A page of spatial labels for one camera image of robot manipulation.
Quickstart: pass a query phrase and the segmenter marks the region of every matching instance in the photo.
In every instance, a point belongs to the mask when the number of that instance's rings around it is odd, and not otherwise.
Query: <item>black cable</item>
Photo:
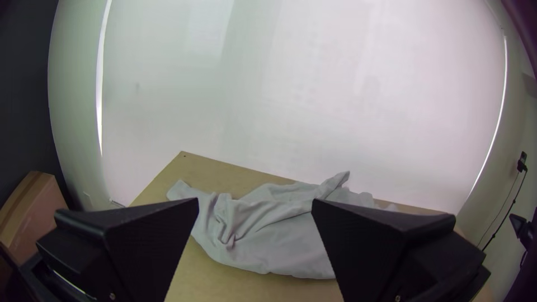
[[[507,213],[505,213],[505,216],[502,219],[502,223],[500,223],[500,225],[498,226],[498,228],[496,229],[494,234],[492,234],[492,237],[488,240],[487,244],[485,244],[485,247],[481,250],[482,252],[485,251],[485,249],[488,247],[488,245],[491,243],[491,241],[496,237],[496,234],[498,233],[498,231],[502,227],[502,224],[505,222],[505,219],[507,219],[507,216],[509,215],[509,212],[511,212],[511,209],[513,208],[513,206],[516,203],[516,198],[519,196],[520,189],[522,188],[522,185],[524,184],[524,180],[526,179],[526,175],[527,175],[527,169],[524,172],[524,177],[522,178],[522,182],[520,182],[519,190],[516,192],[515,198],[513,198],[513,202],[511,203],[511,206],[509,207],[509,210],[507,211]]]
[[[498,214],[496,214],[496,217],[494,217],[494,219],[492,220],[491,224],[488,226],[487,230],[483,233],[483,236],[481,236],[481,239],[479,240],[479,243],[477,244],[477,246],[479,246],[479,245],[481,244],[481,241],[483,241],[483,238],[485,238],[485,235],[487,235],[488,230],[491,229],[492,225],[494,224],[494,222],[496,221],[496,219],[498,219],[498,216],[501,214],[501,212],[502,212],[502,210],[503,210],[503,207],[505,206],[505,203],[506,203],[507,200],[509,199],[509,196],[511,196],[511,192],[513,191],[513,188],[515,187],[516,180],[519,179],[519,174],[520,174],[520,173],[517,173],[517,174],[516,174],[515,180],[513,181],[513,184],[511,185],[511,188],[509,189],[509,193],[507,193],[507,196],[505,196],[505,200],[503,201],[503,205],[502,205],[502,207],[501,207],[500,210],[498,211]]]

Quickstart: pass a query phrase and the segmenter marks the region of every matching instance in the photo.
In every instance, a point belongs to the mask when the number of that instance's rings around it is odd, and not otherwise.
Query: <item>wall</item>
[[[522,143],[519,148],[528,154],[528,160],[526,162],[528,174],[524,181],[524,186],[520,190],[517,202],[513,206],[512,213],[531,219],[537,207],[537,188],[535,187],[535,183],[537,182],[537,99],[526,97],[525,105],[526,123]],[[508,200],[506,208],[502,211],[494,227],[491,228],[492,231],[487,233],[487,236],[483,240],[484,242],[496,230],[513,196],[514,193]],[[516,239],[515,232],[507,219],[496,235],[496,238],[487,247],[487,258],[484,262],[485,266],[492,273],[488,283],[497,301],[501,301],[511,288],[512,282],[519,272],[519,263],[523,252],[524,248]]]
[[[512,71],[533,76],[527,54],[519,42],[518,34],[513,29],[508,15],[499,1],[494,0],[490,3],[509,36],[513,50],[510,54]],[[516,74],[512,76],[514,79],[518,78]],[[514,85],[510,89],[513,98],[511,102],[506,103],[505,114],[502,117],[488,164],[457,216],[459,226],[471,242],[479,244],[483,237],[479,247],[483,247],[489,240],[514,197],[513,192],[498,219],[485,234],[494,217],[500,212],[503,201],[516,177],[516,161],[522,150],[528,153],[526,165],[529,171],[512,213],[531,219],[537,206],[537,190],[534,187],[537,180],[535,176],[537,173],[537,99],[526,94],[527,86],[518,81],[513,81],[512,84]],[[487,258],[484,262],[492,273],[488,285],[497,301],[503,300],[509,291],[518,274],[523,252],[524,248],[516,239],[512,226],[507,220],[496,238],[487,247]]]
[[[515,179],[525,122],[526,91],[520,68],[519,36],[499,0],[490,2],[508,42],[508,85],[494,145],[474,190],[457,215],[467,238],[477,244]]]
[[[114,1],[110,194],[128,205],[188,150],[311,183],[350,170],[354,191],[457,213],[493,138],[504,67],[481,1]]]
[[[58,3],[49,50],[49,107],[65,180],[85,209],[107,209],[96,122],[97,48],[105,0]]]
[[[4,2],[0,15],[0,206],[31,170],[67,190],[50,127],[47,60],[57,1]]]

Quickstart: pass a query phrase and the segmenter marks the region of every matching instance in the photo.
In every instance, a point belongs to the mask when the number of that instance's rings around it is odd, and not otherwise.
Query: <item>white cloth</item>
[[[230,194],[207,194],[179,180],[167,197],[198,198],[200,212],[191,234],[217,262],[257,273],[333,279],[310,213],[313,199],[378,208],[371,194],[341,187],[348,177],[349,172],[339,173],[321,185],[266,183],[239,200]]]

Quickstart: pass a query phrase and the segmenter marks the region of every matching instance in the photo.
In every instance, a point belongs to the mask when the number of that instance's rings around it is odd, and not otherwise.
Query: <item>white curtain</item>
[[[479,0],[114,0],[102,155],[129,204],[181,150],[457,213],[493,140],[501,28]]]

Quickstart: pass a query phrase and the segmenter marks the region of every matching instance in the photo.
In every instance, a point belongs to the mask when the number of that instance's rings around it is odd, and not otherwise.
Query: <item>wooden board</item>
[[[286,185],[293,180],[261,173],[232,164],[181,152],[140,193],[131,206],[167,201],[166,192],[183,180],[205,192],[230,193],[238,199],[264,183]],[[382,207],[386,201],[377,201]],[[437,211],[397,205],[400,211],[435,214]],[[475,301],[492,301],[489,291]],[[190,237],[166,296],[167,302],[191,301],[343,301],[335,280],[298,279],[258,273],[225,266],[213,261]]]

